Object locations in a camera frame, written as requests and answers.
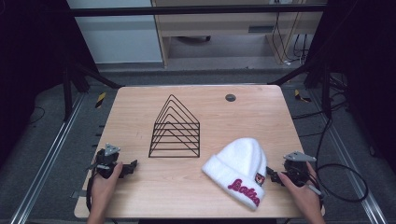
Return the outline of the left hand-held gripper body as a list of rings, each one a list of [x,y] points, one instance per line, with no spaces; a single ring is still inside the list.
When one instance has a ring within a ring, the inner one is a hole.
[[[92,174],[101,175],[105,179],[110,178],[117,165],[119,152],[119,147],[106,143],[106,146],[96,153]]]

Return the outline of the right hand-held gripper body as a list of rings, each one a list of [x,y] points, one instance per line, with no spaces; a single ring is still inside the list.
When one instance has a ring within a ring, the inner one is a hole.
[[[322,195],[316,177],[310,172],[308,163],[316,161],[315,157],[306,155],[300,151],[294,151],[284,156],[285,175],[289,180],[289,189],[308,187],[318,196]]]

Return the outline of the white knitted beanie hat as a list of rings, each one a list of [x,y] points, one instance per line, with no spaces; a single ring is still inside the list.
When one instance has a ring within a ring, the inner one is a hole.
[[[254,138],[232,141],[212,155],[202,171],[238,202],[255,211],[265,195],[267,159]]]

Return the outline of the black wire rack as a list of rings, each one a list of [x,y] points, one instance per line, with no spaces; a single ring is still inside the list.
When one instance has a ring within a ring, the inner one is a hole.
[[[154,121],[148,156],[199,158],[200,132],[200,121],[170,94]]]

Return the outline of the person's left hand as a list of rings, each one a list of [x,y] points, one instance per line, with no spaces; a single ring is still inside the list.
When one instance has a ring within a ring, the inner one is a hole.
[[[92,184],[92,214],[103,215],[105,213],[117,185],[122,165],[123,163],[119,162],[109,178],[103,178],[100,175],[94,178]]]

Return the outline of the person's right hand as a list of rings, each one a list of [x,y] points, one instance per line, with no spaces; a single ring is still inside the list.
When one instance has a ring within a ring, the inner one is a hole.
[[[311,210],[321,211],[319,197],[311,188],[307,185],[303,187],[295,186],[292,181],[282,173],[279,173],[279,177],[302,214],[304,214],[305,211]]]

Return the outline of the yellow black striped tape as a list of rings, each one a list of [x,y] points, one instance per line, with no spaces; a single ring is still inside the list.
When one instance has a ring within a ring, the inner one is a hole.
[[[105,99],[105,97],[106,97],[106,92],[101,92],[101,93],[99,94],[98,98],[97,98],[97,101],[96,101],[94,107],[95,107],[95,108],[100,108],[101,105],[102,105],[102,103],[103,103],[103,101],[104,101],[104,99]]]
[[[296,100],[299,100],[299,101],[302,101],[302,102],[306,102],[306,103],[312,102],[309,97],[303,97],[298,90],[294,90],[294,98]]]

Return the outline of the black metal stand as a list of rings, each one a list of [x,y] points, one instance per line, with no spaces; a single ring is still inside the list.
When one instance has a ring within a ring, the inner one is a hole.
[[[270,82],[270,85],[281,86],[288,80],[291,80],[302,73],[307,73],[304,85],[310,89],[321,83],[321,108],[328,119],[332,118],[331,100],[330,100],[330,68],[326,62],[308,62],[294,69],[285,76]]]
[[[119,89],[120,84],[117,84],[105,77],[102,77],[98,72],[83,66],[79,63],[67,63],[63,70],[63,87],[64,87],[64,121],[67,121],[73,112],[72,105],[72,89],[71,86],[75,85],[79,92],[87,92],[90,85],[85,76],[92,77],[95,80],[105,84],[109,88]]]

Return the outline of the black curtain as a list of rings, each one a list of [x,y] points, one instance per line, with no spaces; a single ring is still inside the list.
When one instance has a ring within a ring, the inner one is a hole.
[[[10,157],[37,95],[63,82],[55,33],[78,63],[96,69],[74,18],[50,15],[67,0],[0,0],[0,168]]]
[[[311,85],[321,64],[346,76],[349,101],[396,174],[396,0],[327,0],[307,60]]]

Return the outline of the white cabinet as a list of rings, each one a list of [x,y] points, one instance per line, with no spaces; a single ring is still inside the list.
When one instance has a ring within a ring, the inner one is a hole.
[[[151,7],[150,0],[66,0],[71,9]],[[163,56],[152,15],[76,17],[97,64],[161,63]]]

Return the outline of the light wooden desk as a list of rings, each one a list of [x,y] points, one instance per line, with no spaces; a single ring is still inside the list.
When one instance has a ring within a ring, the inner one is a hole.
[[[327,0],[150,0],[155,7],[232,6],[232,5],[302,5],[321,4]],[[173,37],[214,35],[264,35],[277,63],[290,61],[287,54],[295,35],[312,35],[322,13],[272,12],[231,14],[157,15],[155,17],[163,62],[168,63]]]

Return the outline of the aluminium floor rail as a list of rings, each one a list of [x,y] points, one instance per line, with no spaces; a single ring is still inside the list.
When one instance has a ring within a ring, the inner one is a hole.
[[[41,162],[41,166],[38,169],[31,186],[27,190],[25,196],[23,197],[23,200],[13,214],[11,220],[9,221],[9,224],[25,224],[41,190],[44,187],[44,184],[47,181],[50,171],[52,170],[52,167],[57,160],[57,157],[64,145],[64,141],[76,120],[85,96],[85,93],[78,94],[76,101],[72,105],[71,114],[62,123],[62,126],[57,133],[55,139],[53,140],[45,159]]]
[[[324,124],[324,129],[320,135],[318,148],[316,150],[316,158],[319,159],[322,140],[325,135],[328,135],[332,143],[332,147],[337,155],[337,159],[339,160],[339,163],[326,163],[322,165],[316,164],[316,167],[324,170],[327,167],[333,166],[339,167],[342,172],[346,172],[347,178],[357,196],[357,199],[355,201],[351,201],[351,203],[361,204],[371,224],[389,224],[379,204],[377,203],[375,196],[370,191],[367,181],[362,177],[356,163],[352,160],[352,157],[347,152],[346,145],[342,141],[339,132],[335,127],[332,126],[332,119],[328,119],[323,114],[319,94],[316,91],[309,91],[309,94],[312,98],[313,104],[319,110],[319,116]]]

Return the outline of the black frame crossbar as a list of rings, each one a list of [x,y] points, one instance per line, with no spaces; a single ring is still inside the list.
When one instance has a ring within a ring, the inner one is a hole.
[[[143,15],[190,15],[229,13],[272,13],[272,12],[318,12],[326,4],[302,5],[232,5],[232,6],[185,6],[185,7],[117,7],[77,8],[66,11],[74,17],[143,16]]]

